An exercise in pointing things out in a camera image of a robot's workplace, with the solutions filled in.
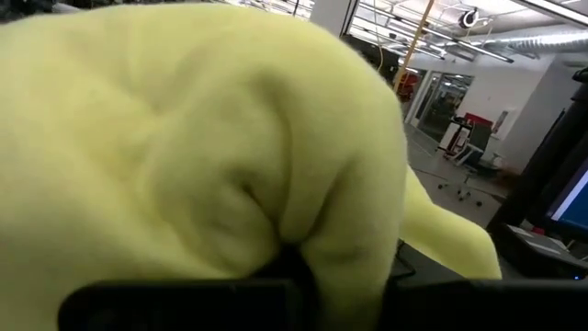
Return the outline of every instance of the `black object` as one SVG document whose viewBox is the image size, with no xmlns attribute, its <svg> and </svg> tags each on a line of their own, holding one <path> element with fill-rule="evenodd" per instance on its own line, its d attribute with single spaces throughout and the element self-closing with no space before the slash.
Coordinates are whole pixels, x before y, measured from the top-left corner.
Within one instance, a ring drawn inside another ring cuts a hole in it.
<svg viewBox="0 0 588 331">
<path fill-rule="evenodd" d="M 572 256 L 561 242 L 512 225 L 502 224 L 492 233 L 496 248 L 523 275 L 536 279 L 583 280 L 588 263 Z"/>
<path fill-rule="evenodd" d="M 548 232 L 564 235 L 577 240 L 588 240 L 588 215 L 578 220 L 564 220 L 555 217 L 555 212 L 568 197 L 582 176 L 588 171 L 588 132 L 574 146 L 565 160 L 560 163 L 556 174 L 545 186 L 535 204 L 529 209 L 526 219 Z M 571 205 L 586 203 L 582 191 Z"/>
<path fill-rule="evenodd" d="M 461 14 L 461 16 L 459 17 L 459 26 L 462 29 L 471 29 L 473 28 L 474 25 L 476 25 L 476 22 L 478 22 L 478 8 L 474 8 L 472 10 L 469 10 L 463 14 Z"/>
<path fill-rule="evenodd" d="M 416 275 L 416 268 L 409 262 L 407 261 L 404 257 L 401 256 L 401 251 L 402 248 L 406 245 L 406 243 L 404 241 L 400 241 L 400 243 L 398 244 L 397 248 L 396 248 L 396 261 L 398 261 L 403 267 L 407 268 L 408 271 L 404 272 L 400 275 L 392 275 L 390 276 L 390 280 L 391 281 L 399 281 L 399 280 L 404 280 L 407 279 L 409 277 L 412 277 L 414 275 Z"/>
<path fill-rule="evenodd" d="M 368 63 L 371 64 L 374 69 L 378 70 L 379 63 L 380 63 L 380 53 L 379 47 L 369 43 L 367 41 L 363 41 L 353 37 L 352 35 L 343 35 L 341 40 L 344 41 L 347 45 L 351 46 L 351 48 L 359 51 L 361 55 L 366 59 Z M 388 51 L 386 49 L 382 49 L 382 55 L 384 56 L 382 66 L 379 70 L 379 74 L 386 79 L 389 83 L 392 82 L 394 79 L 394 75 L 398 71 L 398 55 Z"/>
<path fill-rule="evenodd" d="M 573 103 L 531 157 L 517 185 L 489 222 L 486 228 L 489 232 L 501 223 L 521 224 L 529 208 L 558 171 L 562 160 L 588 131 L 588 68 L 578 71 L 573 79 L 582 83 L 571 98 Z"/>
<path fill-rule="evenodd" d="M 303 330 L 287 280 L 111 281 L 72 294 L 60 331 Z"/>
<path fill-rule="evenodd" d="M 463 280 L 386 292 L 380 330 L 584 330 L 588 286 L 573 280 Z"/>
</svg>

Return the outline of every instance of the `fluorescent light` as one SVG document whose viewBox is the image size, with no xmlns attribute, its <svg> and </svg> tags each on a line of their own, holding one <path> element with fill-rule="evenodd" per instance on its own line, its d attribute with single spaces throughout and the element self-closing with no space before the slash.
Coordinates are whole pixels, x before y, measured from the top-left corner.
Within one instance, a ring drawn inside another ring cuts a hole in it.
<svg viewBox="0 0 588 331">
<path fill-rule="evenodd" d="M 515 1 L 516 1 L 516 3 L 522 4 L 522 5 L 530 5 L 531 7 L 538 9 L 539 11 L 541 11 L 541 9 L 543 9 L 544 11 L 546 11 L 548 13 L 555 14 L 555 15 L 562 17 L 562 18 L 566 18 L 574 23 L 588 26 L 588 17 L 586 15 L 583 15 L 575 10 L 571 10 L 569 8 L 566 8 L 565 6 L 554 4 L 554 3 L 550 2 L 550 1 L 546 1 L 546 0 L 515 0 Z"/>
<path fill-rule="evenodd" d="M 526 0 L 526 1 L 528 1 L 528 2 L 531 2 L 531 1 L 547 2 L 545 0 Z M 404 17 L 399 17 L 398 15 L 385 12 L 383 10 L 380 10 L 378 8 L 374 8 L 372 6 L 368 6 L 368 5 L 363 4 L 363 3 L 359 3 L 359 6 L 362 6 L 365 9 L 368 9 L 368 10 L 375 10 L 378 14 L 380 14 L 382 16 L 385 16 L 385 17 L 389 17 L 389 18 L 395 19 L 396 21 L 402 22 L 402 23 L 404 23 L 407 26 L 410 26 L 410 27 L 413 27 L 413 28 L 418 28 L 419 27 L 419 25 L 417 23 L 414 23 L 411 20 L 408 20 L 408 19 L 406 19 Z M 498 54 L 493 53 L 491 51 L 486 51 L 483 48 L 474 46 L 474 45 L 472 45 L 470 43 L 467 43 L 466 41 L 459 40 L 457 38 L 453 38 L 451 36 L 448 36 L 445 33 L 441 33 L 441 32 L 435 31 L 433 29 L 426 28 L 426 27 L 423 27 L 423 31 L 428 32 L 428 33 L 430 33 L 430 34 L 432 34 L 434 36 L 437 36 L 437 37 L 439 37 L 441 39 L 453 41 L 453 42 L 457 43 L 458 45 L 461 45 L 461 46 L 466 47 L 466 48 L 468 48 L 470 50 L 477 51 L 477 52 L 480 52 L 482 54 L 491 56 L 494 59 L 502 60 L 502 61 L 505 61 L 505 62 L 508 62 L 508 63 L 513 63 L 514 62 L 514 60 L 512 60 L 512 59 L 503 57 L 502 55 L 498 55 Z"/>
<path fill-rule="evenodd" d="M 379 35 L 377 32 L 375 32 L 375 31 L 372 31 L 372 30 L 370 30 L 370 29 L 362 28 L 362 27 L 359 27 L 359 26 L 357 26 L 357 25 L 353 25 L 353 24 L 351 25 L 351 27 L 352 27 L 352 28 L 354 28 L 354 29 L 361 29 L 361 30 L 363 30 L 364 32 L 367 32 L 367 33 L 369 33 L 369 34 L 371 34 L 371 35 L 373 35 L 373 36 L 379 37 L 379 38 L 381 38 L 381 39 L 384 39 L 384 40 L 387 40 L 387 41 L 389 41 L 389 42 L 400 43 L 400 44 L 404 45 L 404 42 L 402 42 L 402 41 L 397 41 L 397 40 L 394 40 L 394 39 L 392 39 L 392 38 L 390 38 L 390 37 L 386 37 L 386 36 Z M 429 52 L 429 51 L 425 51 L 425 50 L 423 50 L 423 49 L 420 49 L 420 48 L 418 48 L 418 47 L 415 47 L 415 48 L 414 48 L 414 50 L 415 50 L 415 51 L 418 51 L 418 52 L 421 52 L 421 53 L 423 53 L 423 54 L 429 55 L 429 56 L 433 56 L 434 58 L 436 58 L 436 59 L 439 59 L 439 60 L 445 60 L 445 58 L 444 58 L 443 56 L 440 56 L 440 55 L 437 55 L 437 54 L 431 53 L 431 52 Z"/>
<path fill-rule="evenodd" d="M 381 47 L 381 45 L 378 45 L 378 44 L 377 44 L 377 42 L 376 42 L 376 41 L 374 41 L 374 40 L 369 40 L 368 38 L 361 37 L 360 35 L 354 34 L 354 31 L 353 31 L 353 29 L 356 29 L 356 30 L 358 30 L 359 32 L 363 32 L 363 30 L 361 30 L 361 29 L 358 29 L 358 28 L 354 28 L 354 27 L 352 27 L 352 28 L 351 28 L 351 30 L 350 30 L 349 32 L 350 32 L 350 33 L 353 35 L 353 37 L 354 37 L 354 38 L 357 38 L 357 39 L 359 39 L 359 40 L 362 40 L 362 41 L 365 41 L 365 42 L 369 42 L 369 43 L 370 43 L 370 44 L 372 44 L 372 45 L 376 45 L 376 46 L 378 46 L 378 47 Z M 402 51 L 396 51 L 396 50 L 394 50 L 394 49 L 389 49 L 389 48 L 385 48 L 385 47 L 382 47 L 382 49 L 385 49 L 385 50 L 387 50 L 387 51 L 393 52 L 394 54 L 397 54 L 397 55 L 400 55 L 400 56 L 406 56 L 406 55 L 407 55 L 405 52 L 402 52 Z"/>
<path fill-rule="evenodd" d="M 465 41 L 462 41 L 462 40 L 459 40 L 459 41 L 458 41 L 458 45 L 461 45 L 461 46 L 463 46 L 463 47 L 465 47 L 465 48 L 467 48 L 467 49 L 473 50 L 473 51 L 478 51 L 478 52 L 480 52 L 480 53 L 482 53 L 482 54 L 486 54 L 486 55 L 488 55 L 488 56 L 491 56 L 491 57 L 493 57 L 494 59 L 502 60 L 502 61 L 504 61 L 504 62 L 508 62 L 508 63 L 513 63 L 513 62 L 514 62 L 514 60 L 513 60 L 513 59 L 509 59 L 509 58 L 507 58 L 507 57 L 503 57 L 502 55 L 494 54 L 494 53 L 493 53 L 493 52 L 491 52 L 491 51 L 486 51 L 486 50 L 484 50 L 484 49 L 481 49 L 480 47 L 477 47 L 477 46 L 470 45 L 470 44 L 468 44 L 467 42 L 465 42 Z"/>
</svg>

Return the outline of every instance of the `gray floor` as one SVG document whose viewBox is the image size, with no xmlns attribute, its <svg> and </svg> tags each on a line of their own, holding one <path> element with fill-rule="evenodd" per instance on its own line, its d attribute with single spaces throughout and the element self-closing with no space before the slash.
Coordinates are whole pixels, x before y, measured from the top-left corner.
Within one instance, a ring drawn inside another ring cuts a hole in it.
<svg viewBox="0 0 588 331">
<path fill-rule="evenodd" d="M 407 128 L 407 138 L 409 163 L 433 202 L 485 227 L 500 207 L 500 202 L 492 195 L 505 197 L 507 192 L 488 181 L 472 179 L 469 183 L 475 189 L 472 191 L 471 198 L 459 201 L 456 188 L 438 189 L 437 186 L 446 182 L 462 182 L 467 172 L 444 159 L 441 153 L 436 152 L 436 142 L 422 132 Z M 482 202 L 480 207 L 475 204 L 477 200 Z M 460 279 L 459 275 L 436 265 L 409 246 L 402 248 L 401 256 L 416 269 L 414 276 L 401 281 L 402 285 L 421 285 Z M 506 279 L 520 278 L 520 275 L 503 260 L 501 260 L 501 267 Z M 408 269 L 396 261 L 393 274 L 398 275 L 406 271 Z"/>
</svg>

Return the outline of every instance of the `glass door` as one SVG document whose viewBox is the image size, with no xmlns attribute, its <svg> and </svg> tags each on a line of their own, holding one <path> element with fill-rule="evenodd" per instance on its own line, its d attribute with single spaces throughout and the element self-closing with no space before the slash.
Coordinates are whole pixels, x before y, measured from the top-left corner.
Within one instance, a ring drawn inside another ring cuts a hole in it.
<svg viewBox="0 0 588 331">
<path fill-rule="evenodd" d="M 441 142 L 451 119 L 473 80 L 459 74 L 440 74 L 427 91 L 427 96 L 417 111 L 417 128 L 436 142 Z"/>
</svg>

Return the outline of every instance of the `air duct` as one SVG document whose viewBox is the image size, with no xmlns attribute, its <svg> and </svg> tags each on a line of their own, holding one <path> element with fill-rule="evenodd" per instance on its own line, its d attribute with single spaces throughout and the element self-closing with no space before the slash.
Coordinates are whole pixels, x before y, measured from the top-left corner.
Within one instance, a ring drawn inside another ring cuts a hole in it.
<svg viewBox="0 0 588 331">
<path fill-rule="evenodd" d="M 520 52 L 580 52 L 588 51 L 588 30 L 558 26 L 554 31 L 542 34 L 510 35 L 473 44 L 499 48 L 508 46 Z"/>
</svg>

